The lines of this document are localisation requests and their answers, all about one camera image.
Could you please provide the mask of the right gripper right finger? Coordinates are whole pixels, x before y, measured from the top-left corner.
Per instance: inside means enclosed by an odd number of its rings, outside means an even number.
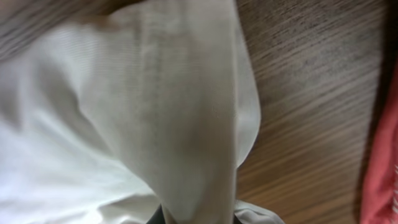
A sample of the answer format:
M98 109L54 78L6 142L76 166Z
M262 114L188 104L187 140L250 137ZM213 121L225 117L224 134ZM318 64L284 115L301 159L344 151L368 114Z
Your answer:
M239 220L239 218L237 216L234 216L234 220L233 220L234 224L242 224L241 221Z

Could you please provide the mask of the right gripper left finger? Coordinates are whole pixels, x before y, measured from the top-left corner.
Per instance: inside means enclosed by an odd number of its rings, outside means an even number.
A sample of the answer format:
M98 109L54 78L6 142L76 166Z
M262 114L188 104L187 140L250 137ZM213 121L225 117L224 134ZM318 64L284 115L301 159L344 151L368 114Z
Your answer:
M159 205L154 214L150 217L146 224L165 224L165 218L162 206Z

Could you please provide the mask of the white printed t-shirt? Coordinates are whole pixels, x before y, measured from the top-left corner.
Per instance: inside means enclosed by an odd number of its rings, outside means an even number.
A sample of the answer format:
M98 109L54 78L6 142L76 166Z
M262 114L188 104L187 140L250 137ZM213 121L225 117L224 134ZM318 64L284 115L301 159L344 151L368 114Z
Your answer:
M1 64L1 222L280 223L236 199L260 123L234 1L62 24Z

